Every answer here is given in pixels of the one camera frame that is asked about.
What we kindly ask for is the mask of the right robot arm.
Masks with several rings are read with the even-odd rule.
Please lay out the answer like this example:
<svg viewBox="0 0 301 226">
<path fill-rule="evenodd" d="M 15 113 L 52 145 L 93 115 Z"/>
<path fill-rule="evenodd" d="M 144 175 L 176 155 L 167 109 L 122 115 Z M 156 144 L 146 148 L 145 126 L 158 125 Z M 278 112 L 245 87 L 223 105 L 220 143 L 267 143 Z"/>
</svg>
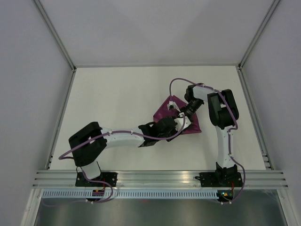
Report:
<svg viewBox="0 0 301 226">
<path fill-rule="evenodd" d="M 243 180 L 234 159 L 233 133 L 238 129 L 239 112 L 230 89 L 218 91 L 204 84 L 189 85 L 184 95 L 188 104 L 181 109 L 192 117 L 205 102 L 208 104 L 209 119 L 216 129 L 218 157 L 214 172 L 200 172 L 195 177 L 201 187 L 241 187 Z"/>
</svg>

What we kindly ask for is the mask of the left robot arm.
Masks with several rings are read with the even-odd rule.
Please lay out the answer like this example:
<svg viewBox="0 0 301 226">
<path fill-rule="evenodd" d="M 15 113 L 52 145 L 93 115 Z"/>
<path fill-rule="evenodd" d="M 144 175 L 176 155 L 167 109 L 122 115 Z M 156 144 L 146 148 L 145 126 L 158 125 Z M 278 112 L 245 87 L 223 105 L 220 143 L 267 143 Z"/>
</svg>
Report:
<svg viewBox="0 0 301 226">
<path fill-rule="evenodd" d="M 108 129 L 91 122 L 69 138 L 69 145 L 76 167 L 91 186 L 102 183 L 102 171 L 98 156 L 114 147 L 148 147 L 158 141 L 170 141 L 183 129 L 182 119 L 165 117 L 158 122 L 149 122 L 132 129 Z"/>
</svg>

